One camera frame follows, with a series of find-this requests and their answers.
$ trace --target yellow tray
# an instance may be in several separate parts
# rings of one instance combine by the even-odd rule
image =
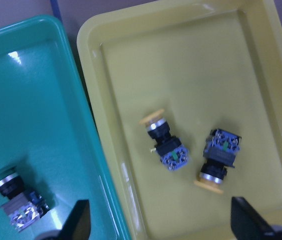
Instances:
[[[272,0],[160,0],[101,14],[77,46],[136,240],[230,239],[232,196],[282,225],[282,28]],[[138,121],[164,108],[191,162],[167,171]],[[243,137],[218,195],[193,184],[213,128]]]

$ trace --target blue line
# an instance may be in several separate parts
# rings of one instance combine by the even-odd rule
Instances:
[[[62,22],[61,12],[57,0],[50,0],[53,15]]]

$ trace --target silver metal ring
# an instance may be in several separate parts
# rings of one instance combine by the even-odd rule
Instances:
[[[148,132],[149,132],[149,131],[152,131],[152,130],[158,128],[159,126],[163,125],[164,123],[166,123],[165,118],[161,118],[160,120],[158,120],[158,121],[156,121],[156,122],[150,124],[150,125],[146,128],[146,130],[147,130]]]
[[[212,175],[206,174],[204,172],[200,172],[200,178],[206,179],[208,181],[214,182],[216,184],[221,184],[223,182],[222,179],[218,177],[214,177]]]
[[[17,172],[14,172],[14,173],[10,174],[9,176],[6,176],[6,177],[3,178],[2,180],[0,180],[0,187],[1,187],[3,184],[7,183],[8,181],[10,181],[11,179],[13,179],[13,178],[15,178],[15,177],[17,177],[17,176],[19,176],[19,174],[18,174]]]

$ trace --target tray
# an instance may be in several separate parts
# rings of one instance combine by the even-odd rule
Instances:
[[[272,0],[162,0],[101,14],[77,46],[136,240],[230,239],[232,196],[282,225],[282,28]],[[164,108],[192,160],[168,172],[138,121]],[[193,184],[205,139],[242,136],[223,195]]]
[[[129,238],[66,34],[53,17],[0,29],[0,168],[9,164],[51,210],[18,233],[0,209],[0,239],[61,229],[79,199],[90,201],[90,239]],[[0,195],[0,206],[7,201]]]

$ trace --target teal tray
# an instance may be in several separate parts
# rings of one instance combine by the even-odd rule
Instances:
[[[16,164],[51,210],[18,233],[0,209],[0,239],[61,229],[89,199],[90,240],[129,239],[61,23],[37,16],[0,29],[0,168]],[[0,206],[8,199],[0,195]]]

